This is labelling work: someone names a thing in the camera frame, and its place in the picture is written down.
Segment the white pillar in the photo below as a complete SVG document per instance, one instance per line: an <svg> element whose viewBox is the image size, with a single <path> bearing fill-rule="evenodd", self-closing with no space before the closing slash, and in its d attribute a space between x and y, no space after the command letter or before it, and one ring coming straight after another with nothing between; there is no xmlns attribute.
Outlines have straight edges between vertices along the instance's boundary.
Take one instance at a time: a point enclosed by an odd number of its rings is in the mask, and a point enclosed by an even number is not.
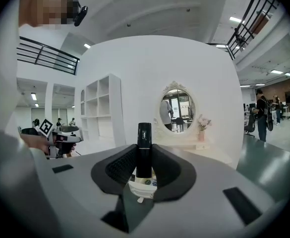
<svg viewBox="0 0 290 238"><path fill-rule="evenodd" d="M47 83L46 89L46 102L45 102L45 117L49 121L52 121L52 96L54 93L54 84L51 82Z"/></svg>

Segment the white curved wall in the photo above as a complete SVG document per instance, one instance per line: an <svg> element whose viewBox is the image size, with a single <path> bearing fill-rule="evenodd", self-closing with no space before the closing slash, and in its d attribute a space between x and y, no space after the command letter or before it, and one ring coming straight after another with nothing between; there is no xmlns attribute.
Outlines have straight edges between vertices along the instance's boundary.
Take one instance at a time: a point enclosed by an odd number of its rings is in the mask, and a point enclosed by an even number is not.
<svg viewBox="0 0 290 238"><path fill-rule="evenodd" d="M139 122L151 122L157 98L172 81L195 95L199 112L212 119L206 131L236 167L243 138L242 95L230 56L204 43L169 37L135 36L92 46L82 57L76 79L75 105L80 90L112 73L121 79L126 142L137 142ZM79 109L75 110L80 120Z"/></svg>

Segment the black chair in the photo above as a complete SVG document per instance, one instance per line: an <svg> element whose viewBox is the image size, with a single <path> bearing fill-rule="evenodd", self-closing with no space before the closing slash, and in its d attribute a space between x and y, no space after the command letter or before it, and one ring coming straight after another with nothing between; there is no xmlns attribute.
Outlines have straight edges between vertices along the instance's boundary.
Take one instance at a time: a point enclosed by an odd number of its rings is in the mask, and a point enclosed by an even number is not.
<svg viewBox="0 0 290 238"><path fill-rule="evenodd" d="M255 137L254 135L249 134L250 132L253 132L255 130L255 115L254 114L249 114L249 121L248 121L248 125L246 125L244 127L244 131L246 131L247 133L244 135L248 135L251 137Z"/></svg>
<svg viewBox="0 0 290 238"><path fill-rule="evenodd" d="M183 118L182 117L176 118L175 119L175 123L176 123L176 127L177 128L178 128L178 125L179 125L180 132L181 132L181 126L182 126L182 131L183 131L183 124L184 124Z"/></svg>
<svg viewBox="0 0 290 238"><path fill-rule="evenodd" d="M36 131L35 128L26 128L21 130L22 134L27 134L27 135L36 135L39 136L38 132Z"/></svg>

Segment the flower vase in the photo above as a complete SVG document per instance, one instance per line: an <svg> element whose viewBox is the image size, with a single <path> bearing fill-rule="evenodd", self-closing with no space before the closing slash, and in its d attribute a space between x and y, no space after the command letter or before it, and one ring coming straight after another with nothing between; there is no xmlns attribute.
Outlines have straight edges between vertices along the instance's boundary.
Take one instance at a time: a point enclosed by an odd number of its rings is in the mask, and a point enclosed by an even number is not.
<svg viewBox="0 0 290 238"><path fill-rule="evenodd" d="M204 142L204 130L200 130L198 134L198 141Z"/></svg>

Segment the ceiling light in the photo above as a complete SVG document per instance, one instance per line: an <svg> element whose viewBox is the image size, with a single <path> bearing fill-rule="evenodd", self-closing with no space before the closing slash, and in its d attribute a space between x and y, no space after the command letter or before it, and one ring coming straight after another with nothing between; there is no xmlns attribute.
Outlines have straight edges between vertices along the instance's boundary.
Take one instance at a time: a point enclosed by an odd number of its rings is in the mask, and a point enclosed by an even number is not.
<svg viewBox="0 0 290 238"><path fill-rule="evenodd" d="M230 17L230 20L231 21L235 21L235 22L238 22L240 23L242 20L241 19L238 19L238 18L234 18L234 17Z"/></svg>
<svg viewBox="0 0 290 238"><path fill-rule="evenodd" d="M36 94L35 94L35 93L31 93L31 97L32 97L32 99L33 99L34 101L37 100L37 97L36 97Z"/></svg>
<svg viewBox="0 0 290 238"><path fill-rule="evenodd" d="M283 74L282 71L278 71L278 70L275 70L275 69L272 70L271 73L274 73L274 74Z"/></svg>

